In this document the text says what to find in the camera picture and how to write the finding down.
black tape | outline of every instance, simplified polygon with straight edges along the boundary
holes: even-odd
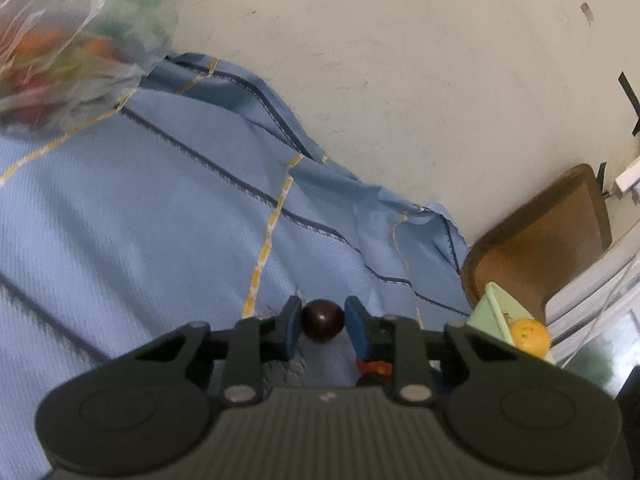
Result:
[[[596,177],[596,181],[600,186],[600,191],[604,191],[604,169],[607,167],[607,161],[601,162],[600,167],[598,168],[598,176]]]
[[[636,96],[636,93],[631,88],[631,85],[629,84],[629,81],[626,78],[626,75],[624,72],[620,72],[620,77],[618,78],[618,81],[620,82],[622,89],[625,91],[626,96],[628,97],[632,107],[636,111],[636,115],[638,116],[638,122],[636,123],[634,130],[631,132],[631,135],[635,137],[636,134],[640,132],[640,101],[638,101],[638,96]]]

stain on surface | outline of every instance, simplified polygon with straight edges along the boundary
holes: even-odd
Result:
[[[587,21],[589,22],[589,26],[591,27],[591,23],[595,21],[595,18],[593,17],[593,12],[591,11],[591,7],[587,2],[584,2],[580,6],[580,10],[587,17]]]

dark brown ball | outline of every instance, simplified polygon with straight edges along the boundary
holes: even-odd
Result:
[[[313,300],[302,309],[302,330],[313,341],[324,343],[344,328],[344,311],[329,300]]]

yellow stitching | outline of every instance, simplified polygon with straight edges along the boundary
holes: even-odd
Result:
[[[400,251],[400,247],[398,246],[398,241],[396,240],[396,228],[400,224],[406,222],[409,219],[409,217],[407,216],[407,213],[408,211],[405,211],[404,213],[402,213],[402,218],[400,219],[400,221],[396,222],[391,226],[391,241],[393,242],[394,247],[396,248],[396,251],[398,251],[398,255],[402,259],[402,266],[404,267],[404,271],[407,273],[408,276],[410,276],[411,273],[409,272],[409,262],[404,257],[404,254],[402,254],[402,252]],[[415,300],[415,319],[420,325],[420,328],[424,330],[424,325],[422,323],[422,316],[420,315],[420,309],[418,309],[418,298],[416,297],[415,294],[414,294],[414,300]]]
[[[287,164],[287,171],[295,168],[300,161],[305,158],[304,155],[297,154],[294,158],[291,159],[289,164]],[[278,197],[278,204],[276,209],[273,210],[271,216],[269,217],[269,221],[267,222],[267,229],[264,232],[264,243],[262,244],[262,248],[260,249],[260,254],[258,255],[258,261],[255,264],[254,273],[251,276],[251,285],[249,286],[249,295],[244,302],[244,307],[242,308],[242,317],[251,317],[255,315],[255,299],[258,297],[258,290],[260,289],[260,280],[262,279],[262,270],[269,259],[269,254],[271,253],[271,248],[273,247],[273,230],[278,223],[278,218],[280,218],[280,213],[282,213],[282,207],[284,206],[284,201],[287,199],[287,195],[289,194],[289,189],[291,189],[291,184],[293,184],[293,177],[288,176],[284,181],[282,186],[282,190],[280,191],[280,196]]]
[[[303,158],[305,158],[305,156],[302,155],[301,153],[299,153],[295,157],[293,157],[291,159],[290,163],[287,164],[287,171],[292,170],[293,168],[295,168]]]
[[[218,62],[220,60],[217,58],[213,58],[213,61],[211,62],[211,64],[209,65],[209,72],[207,73],[207,75],[204,74],[198,74],[196,77],[194,77],[191,81],[189,81],[185,86],[183,86],[182,88],[180,88],[178,91],[176,91],[176,94],[178,95],[182,95],[184,94],[187,90],[191,90],[194,86],[196,86],[200,81],[204,81],[205,79],[210,78],[213,73],[216,71],[216,67],[218,66]]]
[[[81,132],[85,128],[88,128],[89,126],[93,126],[94,124],[99,123],[101,120],[107,119],[107,118],[119,113],[122,110],[123,106],[125,104],[127,104],[127,101],[129,100],[129,98],[133,94],[135,94],[136,90],[137,90],[137,88],[134,88],[132,91],[128,92],[120,100],[120,102],[118,102],[118,106],[116,108],[114,108],[113,110],[108,110],[107,112],[97,116],[96,118],[93,118],[90,121],[85,122],[81,126],[78,126],[77,128],[69,130],[66,134],[58,137],[57,139],[52,140],[49,144],[46,144],[45,146],[43,146],[39,150],[36,150],[35,152],[31,152],[29,155],[25,155],[23,158],[18,160],[15,164],[11,165],[2,174],[2,176],[0,176],[0,187],[4,186],[4,184],[6,184],[6,181],[9,180],[13,176],[13,174],[16,171],[18,171],[21,167],[23,167],[25,164],[28,164],[32,160],[36,160],[37,158],[40,158],[41,156],[46,155],[47,153],[49,153],[51,150],[56,149],[60,144],[62,144],[66,140],[69,140],[71,137],[73,137],[74,135],[78,134],[79,132]]]

orange clip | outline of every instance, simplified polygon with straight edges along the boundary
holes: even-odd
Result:
[[[386,361],[361,361],[356,359],[358,371],[361,375],[377,374],[382,377],[391,377],[393,374],[393,366]]]

